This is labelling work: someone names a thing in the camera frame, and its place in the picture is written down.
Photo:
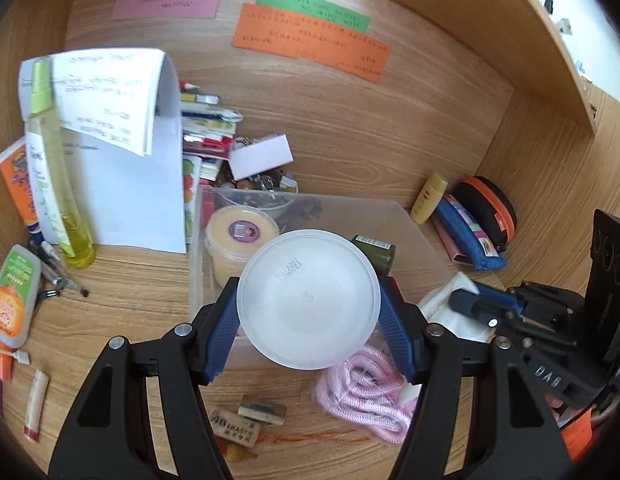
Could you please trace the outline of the yellow green spray bottle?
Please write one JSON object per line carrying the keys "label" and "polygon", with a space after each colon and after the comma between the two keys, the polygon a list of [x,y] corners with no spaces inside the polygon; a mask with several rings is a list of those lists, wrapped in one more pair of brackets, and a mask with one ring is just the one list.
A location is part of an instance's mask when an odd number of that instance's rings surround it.
{"label": "yellow green spray bottle", "polygon": [[56,243],[68,266],[85,269],[95,259],[95,248],[88,224],[77,207],[65,164],[52,60],[35,60],[31,76],[30,112],[26,121],[30,174],[36,180]]}

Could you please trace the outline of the small dark stamp block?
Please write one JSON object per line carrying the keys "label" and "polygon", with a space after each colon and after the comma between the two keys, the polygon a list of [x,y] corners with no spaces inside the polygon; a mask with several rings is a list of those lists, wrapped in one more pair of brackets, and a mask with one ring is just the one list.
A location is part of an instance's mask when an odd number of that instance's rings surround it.
{"label": "small dark stamp block", "polygon": [[283,404],[266,401],[253,394],[245,394],[241,398],[237,414],[260,424],[283,426],[287,408]]}

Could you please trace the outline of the pens cluster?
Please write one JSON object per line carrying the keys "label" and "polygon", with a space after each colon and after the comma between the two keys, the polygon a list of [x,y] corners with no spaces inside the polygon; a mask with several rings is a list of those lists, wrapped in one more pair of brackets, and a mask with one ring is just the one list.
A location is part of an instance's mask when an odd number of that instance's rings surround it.
{"label": "pens cluster", "polygon": [[64,260],[60,258],[53,246],[45,240],[37,244],[34,240],[28,243],[30,252],[33,252],[41,261],[41,275],[44,281],[51,286],[38,293],[36,307],[39,307],[44,299],[59,297],[66,289],[78,292],[83,298],[90,296],[89,289],[79,284],[66,268]]}

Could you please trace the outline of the beige eraser block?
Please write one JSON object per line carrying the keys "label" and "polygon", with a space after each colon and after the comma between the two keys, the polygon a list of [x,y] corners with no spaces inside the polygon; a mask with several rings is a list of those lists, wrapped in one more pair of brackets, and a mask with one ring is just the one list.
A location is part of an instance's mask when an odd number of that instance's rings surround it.
{"label": "beige eraser block", "polygon": [[259,422],[254,422],[224,408],[214,408],[209,413],[209,422],[217,437],[244,446],[244,448],[253,448],[261,432]]}

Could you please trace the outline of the translucent round lidded container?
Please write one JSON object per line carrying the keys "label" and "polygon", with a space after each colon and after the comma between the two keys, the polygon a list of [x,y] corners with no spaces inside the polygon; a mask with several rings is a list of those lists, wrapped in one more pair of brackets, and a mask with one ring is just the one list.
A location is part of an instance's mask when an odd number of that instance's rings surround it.
{"label": "translucent round lidded container", "polygon": [[241,272],[240,327],[270,361],[323,370],[361,350],[378,322],[377,273],[363,252],[323,230],[275,237]]}

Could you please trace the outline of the yellow cream jar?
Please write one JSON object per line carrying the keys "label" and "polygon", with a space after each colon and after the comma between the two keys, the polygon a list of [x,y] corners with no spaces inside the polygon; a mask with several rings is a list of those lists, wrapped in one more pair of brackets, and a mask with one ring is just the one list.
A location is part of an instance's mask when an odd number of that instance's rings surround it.
{"label": "yellow cream jar", "polygon": [[217,284],[223,287],[238,278],[250,258],[278,235],[276,222],[257,208],[235,205],[214,211],[206,225],[206,247]]}

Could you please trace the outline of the clear plastic storage bin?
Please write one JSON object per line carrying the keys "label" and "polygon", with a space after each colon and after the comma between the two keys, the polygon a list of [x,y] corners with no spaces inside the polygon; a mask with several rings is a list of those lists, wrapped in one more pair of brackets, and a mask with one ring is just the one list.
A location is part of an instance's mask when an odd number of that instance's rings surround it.
{"label": "clear plastic storage bin", "polygon": [[225,368],[323,370],[377,337],[380,284],[356,236],[395,248],[390,274],[417,304],[452,276],[391,200],[201,188],[191,205],[189,310],[240,278]]}

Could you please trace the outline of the small white cardboard box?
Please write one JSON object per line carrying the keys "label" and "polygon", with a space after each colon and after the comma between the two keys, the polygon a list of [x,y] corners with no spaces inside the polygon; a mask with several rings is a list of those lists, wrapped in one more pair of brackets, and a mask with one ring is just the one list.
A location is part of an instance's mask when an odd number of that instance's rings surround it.
{"label": "small white cardboard box", "polygon": [[293,152],[285,134],[273,134],[249,144],[235,142],[229,152],[229,169],[236,181],[292,162]]}

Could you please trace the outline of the blue patchwork pouch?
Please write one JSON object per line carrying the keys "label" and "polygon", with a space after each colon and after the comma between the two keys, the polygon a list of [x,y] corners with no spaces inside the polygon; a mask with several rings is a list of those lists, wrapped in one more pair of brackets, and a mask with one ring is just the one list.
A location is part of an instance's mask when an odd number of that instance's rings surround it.
{"label": "blue patchwork pouch", "polygon": [[445,194],[432,214],[465,252],[475,271],[496,271],[506,266],[506,260],[482,230],[481,226],[451,194]]}

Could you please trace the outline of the green paper note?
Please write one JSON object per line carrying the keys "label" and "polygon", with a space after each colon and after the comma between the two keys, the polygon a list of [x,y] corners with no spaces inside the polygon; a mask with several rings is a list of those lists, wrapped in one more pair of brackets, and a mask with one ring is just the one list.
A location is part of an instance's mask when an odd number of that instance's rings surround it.
{"label": "green paper note", "polygon": [[255,2],[260,6],[271,6],[321,18],[357,32],[367,32],[371,20],[366,15],[325,0],[255,0]]}

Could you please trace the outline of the stack of books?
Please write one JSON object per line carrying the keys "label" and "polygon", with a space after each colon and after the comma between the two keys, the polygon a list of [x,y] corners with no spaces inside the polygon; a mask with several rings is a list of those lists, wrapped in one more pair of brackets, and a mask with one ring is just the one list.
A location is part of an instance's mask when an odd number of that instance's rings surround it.
{"label": "stack of books", "polygon": [[201,159],[201,178],[218,179],[244,115],[222,105],[220,96],[180,80],[183,152]]}

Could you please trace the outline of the bowl of beads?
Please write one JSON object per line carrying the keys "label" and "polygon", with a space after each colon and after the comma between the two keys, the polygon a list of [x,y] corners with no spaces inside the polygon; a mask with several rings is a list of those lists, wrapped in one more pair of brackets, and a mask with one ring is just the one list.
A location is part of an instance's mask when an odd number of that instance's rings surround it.
{"label": "bowl of beads", "polygon": [[248,206],[259,209],[271,218],[280,217],[293,203],[299,184],[284,168],[274,168],[236,180],[229,165],[222,167],[215,192],[215,206]]}

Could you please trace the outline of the pink phone under pouch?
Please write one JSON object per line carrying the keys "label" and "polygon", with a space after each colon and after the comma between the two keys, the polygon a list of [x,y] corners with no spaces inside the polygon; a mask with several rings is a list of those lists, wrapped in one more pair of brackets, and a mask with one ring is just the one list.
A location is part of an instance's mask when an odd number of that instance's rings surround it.
{"label": "pink phone under pouch", "polygon": [[437,218],[433,218],[432,224],[435,227],[450,260],[454,263],[472,266],[471,260],[467,257],[465,252],[462,252],[462,249],[457,246],[451,235],[447,233],[447,230],[444,226],[442,226],[441,222]]}

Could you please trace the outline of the orange sunscreen tube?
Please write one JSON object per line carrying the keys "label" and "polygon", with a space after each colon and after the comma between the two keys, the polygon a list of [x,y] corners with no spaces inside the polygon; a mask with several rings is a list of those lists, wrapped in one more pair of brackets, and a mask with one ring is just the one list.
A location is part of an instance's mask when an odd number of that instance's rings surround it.
{"label": "orange sunscreen tube", "polygon": [[26,139],[23,136],[0,153],[0,171],[30,240],[40,245],[44,237],[29,182]]}

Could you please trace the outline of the black orange zip case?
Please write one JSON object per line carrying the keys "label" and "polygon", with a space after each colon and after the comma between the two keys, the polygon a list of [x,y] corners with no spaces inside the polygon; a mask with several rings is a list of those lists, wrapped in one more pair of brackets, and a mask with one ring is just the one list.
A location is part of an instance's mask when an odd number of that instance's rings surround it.
{"label": "black orange zip case", "polygon": [[505,193],[486,177],[472,176],[459,181],[452,196],[477,221],[496,250],[505,252],[518,226],[515,208]]}

